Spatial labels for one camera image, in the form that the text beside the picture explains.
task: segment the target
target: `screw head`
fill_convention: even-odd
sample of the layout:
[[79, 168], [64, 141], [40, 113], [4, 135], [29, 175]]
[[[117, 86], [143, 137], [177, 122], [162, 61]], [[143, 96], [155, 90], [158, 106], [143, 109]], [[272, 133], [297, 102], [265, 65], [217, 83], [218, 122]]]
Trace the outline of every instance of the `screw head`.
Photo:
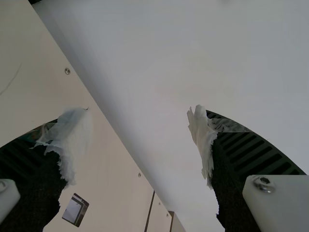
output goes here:
[[65, 72], [66, 75], [70, 75], [71, 74], [71, 70], [69, 68], [66, 68], [64, 70], [64, 72]]
[[265, 177], [261, 177], [260, 181], [262, 181], [262, 183], [264, 183], [264, 184], [269, 184], [270, 183], [270, 181], [267, 178], [265, 178]]
[[260, 191], [272, 193], [276, 190], [276, 186], [268, 178], [264, 176], [254, 176], [253, 185]]

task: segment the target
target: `wooden panel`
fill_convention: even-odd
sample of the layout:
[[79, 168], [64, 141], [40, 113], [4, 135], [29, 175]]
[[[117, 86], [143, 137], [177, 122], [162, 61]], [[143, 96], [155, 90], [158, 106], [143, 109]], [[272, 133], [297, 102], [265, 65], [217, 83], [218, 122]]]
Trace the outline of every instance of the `wooden panel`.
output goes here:
[[[0, 146], [76, 106], [89, 107], [95, 125], [77, 184], [62, 191], [60, 211], [44, 231], [143, 232], [153, 189], [139, 177], [139, 168], [27, 0], [0, 1], [0, 31]], [[79, 228], [61, 218], [73, 193], [90, 204]]]
[[147, 232], [169, 232], [171, 219], [171, 215], [155, 193]]

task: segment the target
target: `wall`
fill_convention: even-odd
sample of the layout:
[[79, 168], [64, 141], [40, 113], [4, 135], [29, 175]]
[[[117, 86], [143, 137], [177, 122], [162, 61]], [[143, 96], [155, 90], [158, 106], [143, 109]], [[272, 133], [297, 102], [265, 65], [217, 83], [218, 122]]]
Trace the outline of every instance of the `wall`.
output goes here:
[[135, 162], [187, 231], [223, 231], [187, 128], [236, 120], [309, 173], [306, 0], [43, 0], [35, 6]]

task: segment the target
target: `torn paper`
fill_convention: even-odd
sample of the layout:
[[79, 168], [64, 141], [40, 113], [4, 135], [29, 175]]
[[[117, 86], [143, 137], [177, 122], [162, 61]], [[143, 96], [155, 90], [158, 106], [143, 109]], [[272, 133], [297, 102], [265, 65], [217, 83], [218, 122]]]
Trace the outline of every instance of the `torn paper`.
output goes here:
[[58, 153], [61, 178], [65, 179], [68, 185], [75, 185], [75, 171], [91, 142], [93, 125], [90, 110], [68, 110], [58, 118], [52, 128], [46, 128], [42, 126], [42, 135], [34, 147], [46, 146], [45, 155], [50, 151]]
[[199, 154], [202, 158], [202, 174], [204, 179], [207, 178], [207, 186], [211, 187], [211, 177], [213, 171], [213, 160], [211, 145], [217, 138], [217, 132], [208, 126], [206, 110], [203, 106], [197, 105], [193, 114], [192, 108], [187, 112], [189, 119], [189, 130], [194, 143], [197, 145]]

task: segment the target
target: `dark fabric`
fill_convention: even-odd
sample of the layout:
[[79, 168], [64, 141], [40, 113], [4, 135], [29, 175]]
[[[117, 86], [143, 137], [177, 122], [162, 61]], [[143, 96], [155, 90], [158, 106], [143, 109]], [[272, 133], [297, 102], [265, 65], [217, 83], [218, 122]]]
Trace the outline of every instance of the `dark fabric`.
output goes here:
[[214, 169], [211, 184], [219, 204], [217, 218], [226, 232], [260, 232], [239, 191], [239, 183], [230, 176], [222, 155], [221, 145], [215, 140], [212, 146]]
[[59, 155], [50, 152], [42, 171], [29, 184], [16, 183], [21, 198], [0, 225], [0, 232], [41, 232], [59, 212], [66, 181], [59, 173]]

